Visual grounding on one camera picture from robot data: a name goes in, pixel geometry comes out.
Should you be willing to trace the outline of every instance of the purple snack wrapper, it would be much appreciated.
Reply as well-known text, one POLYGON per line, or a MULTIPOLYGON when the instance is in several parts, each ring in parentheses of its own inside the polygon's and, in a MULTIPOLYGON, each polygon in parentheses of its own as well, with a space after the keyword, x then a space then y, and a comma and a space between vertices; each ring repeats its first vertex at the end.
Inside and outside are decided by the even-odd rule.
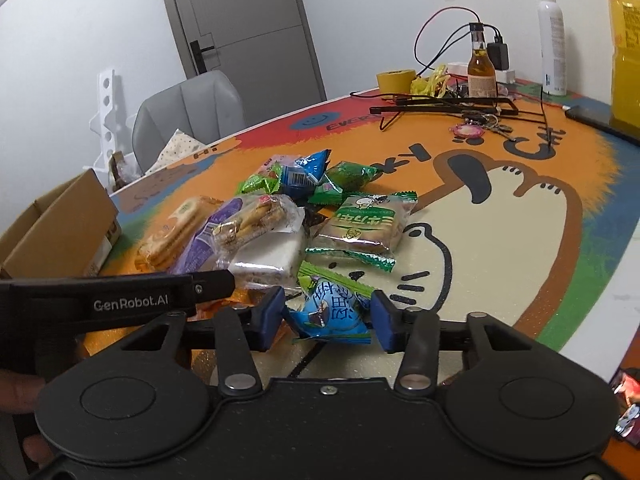
POLYGON ((241 209, 242 199, 233 198, 209 216, 205 224, 193 235, 174 266, 169 269, 169 274, 186 274, 200 270, 204 263, 214 255, 214 250, 210 245, 213 229, 241 209))

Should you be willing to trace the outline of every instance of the white spray bottle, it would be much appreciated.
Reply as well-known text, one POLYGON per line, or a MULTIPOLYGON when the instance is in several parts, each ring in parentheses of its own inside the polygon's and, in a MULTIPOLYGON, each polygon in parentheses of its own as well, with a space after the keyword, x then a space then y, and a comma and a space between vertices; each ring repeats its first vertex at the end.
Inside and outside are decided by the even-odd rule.
POLYGON ((556 0, 541 0, 538 5, 542 43, 542 85, 545 93, 566 95, 566 51, 564 19, 556 0))

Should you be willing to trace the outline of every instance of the power strip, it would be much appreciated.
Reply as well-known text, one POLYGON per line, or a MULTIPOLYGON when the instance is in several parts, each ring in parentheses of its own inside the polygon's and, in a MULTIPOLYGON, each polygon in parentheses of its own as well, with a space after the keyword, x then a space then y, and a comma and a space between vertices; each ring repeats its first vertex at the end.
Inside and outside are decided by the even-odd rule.
MULTIPOLYGON (((462 63, 460 61, 449 63, 447 65, 447 73, 450 73, 451 75, 462 75, 466 77, 467 66, 468 66, 468 63, 462 63)), ((498 83, 513 84, 516 82, 516 71, 515 70, 496 70, 495 80, 498 83)))

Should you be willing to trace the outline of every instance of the blue snack wrapper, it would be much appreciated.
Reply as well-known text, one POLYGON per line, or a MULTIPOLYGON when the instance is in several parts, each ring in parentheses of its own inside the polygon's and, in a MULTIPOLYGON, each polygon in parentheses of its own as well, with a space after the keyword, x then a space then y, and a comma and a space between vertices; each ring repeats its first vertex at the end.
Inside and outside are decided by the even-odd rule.
POLYGON ((284 166, 281 190, 294 200, 311 195, 324 175, 331 150, 322 150, 297 158, 293 166, 284 166))
POLYGON ((369 344, 371 334, 362 320, 368 309, 365 296, 319 278, 302 311, 288 310, 288 321, 302 338, 369 344))

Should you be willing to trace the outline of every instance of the smartphone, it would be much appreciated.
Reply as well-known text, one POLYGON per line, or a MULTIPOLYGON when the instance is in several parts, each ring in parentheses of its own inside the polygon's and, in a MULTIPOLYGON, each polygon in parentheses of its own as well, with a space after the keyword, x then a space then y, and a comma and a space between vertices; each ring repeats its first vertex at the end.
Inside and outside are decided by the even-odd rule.
POLYGON ((616 424, 616 434, 632 446, 640 449, 640 381, 639 374, 620 369, 611 381, 611 389, 616 394, 620 418, 616 424))
POLYGON ((564 113, 569 119, 577 121, 587 126, 592 126, 602 132, 620 137, 636 146, 640 146, 640 128, 623 123, 615 119, 606 110, 594 110, 584 106, 574 106, 564 113))

